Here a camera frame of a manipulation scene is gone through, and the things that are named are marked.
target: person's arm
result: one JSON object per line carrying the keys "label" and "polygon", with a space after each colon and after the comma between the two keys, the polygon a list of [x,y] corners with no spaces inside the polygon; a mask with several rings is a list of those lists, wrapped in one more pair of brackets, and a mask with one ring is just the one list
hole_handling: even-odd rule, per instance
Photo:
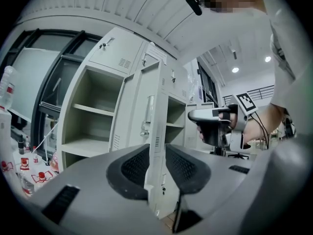
{"label": "person's arm", "polygon": [[[284,108],[274,104],[269,104],[259,117],[262,124],[268,133],[275,130],[284,117]],[[263,131],[260,125],[253,119],[249,120],[244,130],[244,142],[247,143],[250,140],[255,140],[264,137]]]}

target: railing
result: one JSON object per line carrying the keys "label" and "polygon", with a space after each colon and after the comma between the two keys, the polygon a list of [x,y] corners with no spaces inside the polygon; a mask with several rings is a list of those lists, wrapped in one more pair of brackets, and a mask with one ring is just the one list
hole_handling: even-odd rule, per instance
{"label": "railing", "polygon": [[[268,97],[272,97],[274,94],[274,85],[267,86],[267,87],[262,87],[256,90],[248,91],[248,94],[252,98],[252,100],[260,100],[260,99],[265,99]],[[229,96],[224,96],[224,103],[225,105],[228,105],[230,102],[232,95]]]}

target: black cable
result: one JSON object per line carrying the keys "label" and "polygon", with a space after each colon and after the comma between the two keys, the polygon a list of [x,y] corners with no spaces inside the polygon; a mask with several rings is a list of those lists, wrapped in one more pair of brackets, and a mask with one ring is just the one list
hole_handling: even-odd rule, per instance
{"label": "black cable", "polygon": [[263,135],[264,135],[264,138],[265,138],[266,147],[267,147],[267,149],[268,149],[268,141],[267,141],[267,138],[266,138],[266,136],[265,136],[265,132],[264,132],[264,129],[263,129],[262,125],[261,125],[252,115],[250,115],[250,117],[251,117],[254,121],[256,121],[256,122],[259,124],[260,128],[262,129]]}
{"label": "black cable", "polygon": [[268,137],[268,147],[269,147],[269,134],[268,134],[268,131],[266,130],[265,126],[263,125],[263,123],[262,123],[262,121],[261,121],[259,115],[257,114],[257,112],[255,112],[255,114],[256,114],[256,116],[258,117],[258,119],[259,119],[261,125],[263,126],[263,128],[264,128],[264,130],[265,130],[265,132],[266,132],[266,135],[267,135],[267,137]]}

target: ceiling light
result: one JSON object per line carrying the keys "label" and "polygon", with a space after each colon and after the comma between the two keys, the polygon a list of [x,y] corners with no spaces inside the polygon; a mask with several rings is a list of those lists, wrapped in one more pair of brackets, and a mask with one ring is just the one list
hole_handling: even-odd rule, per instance
{"label": "ceiling light", "polygon": [[239,68],[238,68],[238,67],[235,67],[235,68],[232,70],[233,73],[236,73],[236,72],[238,72],[238,71],[239,71]]}

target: ceiling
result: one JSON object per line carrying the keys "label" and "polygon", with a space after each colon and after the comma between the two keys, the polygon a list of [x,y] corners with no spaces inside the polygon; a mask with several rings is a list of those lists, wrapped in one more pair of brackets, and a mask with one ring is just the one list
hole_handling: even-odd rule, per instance
{"label": "ceiling", "polygon": [[31,0],[19,22],[65,15],[124,27],[155,42],[182,64],[250,31],[265,16],[257,11],[217,14],[208,9],[202,16],[196,16],[185,0]]}
{"label": "ceiling", "polygon": [[[273,69],[273,60],[265,62],[265,58],[271,56],[271,34],[269,21],[265,17],[259,20],[258,25],[221,42],[201,57],[209,63],[213,75],[222,85],[245,76],[254,75],[257,78],[258,73]],[[234,67],[239,68],[237,73],[232,72]]]}

